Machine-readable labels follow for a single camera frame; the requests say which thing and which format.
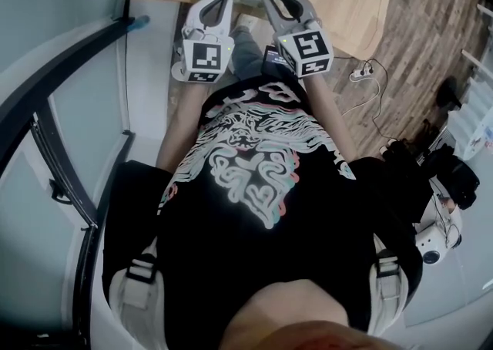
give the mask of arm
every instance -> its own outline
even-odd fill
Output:
[[[175,173],[179,163],[196,142],[202,105],[209,95],[209,86],[183,84],[178,106],[161,143],[156,166]]]
[[[324,78],[320,74],[308,76],[304,84],[314,117],[336,143],[344,159],[348,163],[356,160],[356,146]]]

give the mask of power strip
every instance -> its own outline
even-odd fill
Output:
[[[362,79],[363,77],[371,76],[373,74],[373,66],[369,62],[364,64],[363,69],[355,69],[351,74],[350,78],[352,80]]]

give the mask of black metal frame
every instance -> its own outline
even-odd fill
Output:
[[[486,337],[479,350],[493,350],[493,331]]]
[[[55,123],[55,118],[48,102],[36,112],[38,120],[33,129],[35,140],[43,158],[50,168],[56,168],[53,174],[57,184],[64,190],[64,194],[72,201],[84,221],[88,225],[96,223],[96,206],[91,201],[77,173],[70,161],[62,138]]]
[[[65,151],[48,98],[93,56],[126,35],[133,21],[128,17],[127,1],[123,18],[77,42],[47,62],[0,105],[0,135],[2,135],[0,176],[5,171],[12,154],[17,150],[27,132],[31,130],[56,184],[89,225],[84,230],[86,233],[79,254],[72,308],[73,343],[85,343],[86,348],[90,348],[92,283],[102,228],[109,207],[109,195],[116,168],[126,160],[134,135],[129,131],[123,132],[127,135],[127,139],[113,164],[99,206],[96,208],[84,190],[70,162],[69,155]]]
[[[98,52],[126,34],[133,19],[120,19],[93,33],[57,55],[23,82],[0,106],[0,176],[25,132],[33,113],[39,111],[48,97],[78,68]]]
[[[109,179],[106,182],[105,188],[102,192],[101,200],[99,202],[98,210],[97,210],[97,223],[98,227],[87,233],[85,236],[88,237],[88,247],[87,247],[87,255],[86,260],[84,261],[83,268],[80,269],[81,273],[83,272],[82,282],[79,293],[79,300],[77,302],[80,303],[81,309],[79,313],[79,320],[77,321],[77,325],[79,326],[80,333],[82,337],[84,337],[90,347],[90,339],[91,339],[91,303],[92,303],[92,283],[94,282],[94,270],[96,269],[96,258],[98,257],[98,249],[99,244],[101,243],[101,234],[102,229],[104,228],[104,224],[106,222],[106,215],[108,213],[109,208],[109,197],[111,194],[111,189],[113,185],[113,181],[116,175],[116,169],[118,165],[125,162],[126,156],[130,151],[130,147],[132,146],[133,140],[135,138],[135,134],[129,131],[123,131],[124,135],[127,135],[128,138],[125,141],[122,149],[120,150],[118,156],[115,159],[115,163],[113,164],[113,168],[109,175]]]

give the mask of strap buckle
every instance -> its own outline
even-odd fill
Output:
[[[132,260],[126,269],[126,277],[146,284],[152,284],[156,278],[156,258],[152,254],[142,254]]]
[[[389,276],[399,275],[401,267],[397,262],[397,255],[385,249],[378,253],[377,257],[377,278],[388,278]]]

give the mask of wooden floor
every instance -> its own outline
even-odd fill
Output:
[[[374,53],[374,58],[388,71],[381,115],[376,119],[384,135],[412,140],[424,119],[438,126],[446,120],[446,111],[438,110],[434,104],[437,88],[452,75],[457,77],[463,93],[471,65],[464,60],[461,50],[480,58],[488,38],[477,3],[478,0],[390,1],[384,36]],[[272,29],[268,22],[259,22],[253,37],[261,48],[270,43]],[[344,53],[337,51],[336,56]],[[374,77],[383,89],[385,73],[376,62],[372,63]],[[335,59],[327,74],[327,84],[337,94],[341,112],[377,92],[373,80],[349,81],[349,74],[361,65],[356,59]],[[169,89],[169,114],[176,105],[177,88],[171,85]],[[375,99],[344,117],[362,156],[376,155],[387,141],[372,123],[378,102]]]

